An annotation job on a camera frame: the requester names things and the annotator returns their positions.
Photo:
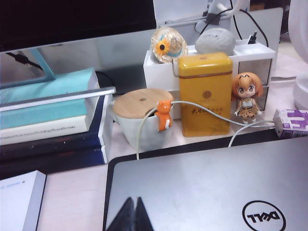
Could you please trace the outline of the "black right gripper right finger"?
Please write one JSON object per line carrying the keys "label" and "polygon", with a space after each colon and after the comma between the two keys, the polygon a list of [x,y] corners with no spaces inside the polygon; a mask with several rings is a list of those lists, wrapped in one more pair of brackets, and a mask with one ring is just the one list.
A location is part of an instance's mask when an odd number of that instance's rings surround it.
{"label": "black right gripper right finger", "polygon": [[137,199],[136,230],[137,231],[154,231],[141,197],[138,197]]}

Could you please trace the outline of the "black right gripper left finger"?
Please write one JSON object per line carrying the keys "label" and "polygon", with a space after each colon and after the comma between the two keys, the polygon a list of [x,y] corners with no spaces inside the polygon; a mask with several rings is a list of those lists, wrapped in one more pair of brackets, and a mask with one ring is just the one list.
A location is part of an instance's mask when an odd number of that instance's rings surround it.
{"label": "black right gripper left finger", "polygon": [[133,231],[134,213],[134,202],[129,197],[109,225],[107,231]]}

